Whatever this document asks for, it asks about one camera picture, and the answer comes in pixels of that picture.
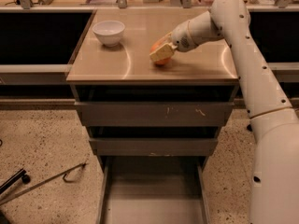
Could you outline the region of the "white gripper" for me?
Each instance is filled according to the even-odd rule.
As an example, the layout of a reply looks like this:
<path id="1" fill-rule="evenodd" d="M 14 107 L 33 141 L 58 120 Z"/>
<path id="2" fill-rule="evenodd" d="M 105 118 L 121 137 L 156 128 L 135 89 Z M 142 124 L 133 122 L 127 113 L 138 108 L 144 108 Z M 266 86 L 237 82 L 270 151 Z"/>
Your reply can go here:
<path id="1" fill-rule="evenodd" d="M 163 37 L 163 44 L 155 43 L 150 48 L 149 57 L 154 63 L 167 63 L 174 55 L 175 50 L 179 52 L 188 52 L 196 49 L 197 44 L 192 40 L 189 31 L 189 21 L 185 21 L 178 25 L 172 33 L 168 33 Z"/>

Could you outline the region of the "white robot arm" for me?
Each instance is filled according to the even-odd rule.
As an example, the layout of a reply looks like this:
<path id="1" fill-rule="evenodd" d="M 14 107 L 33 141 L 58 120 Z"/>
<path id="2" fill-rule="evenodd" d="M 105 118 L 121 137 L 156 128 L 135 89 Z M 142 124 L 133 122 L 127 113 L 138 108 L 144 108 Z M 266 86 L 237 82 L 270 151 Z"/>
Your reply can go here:
<path id="1" fill-rule="evenodd" d="M 299 224 L 299 118 L 258 49 L 243 0 L 214 0 L 150 50 L 154 63 L 223 39 L 230 47 L 254 133 L 249 224 Z"/>

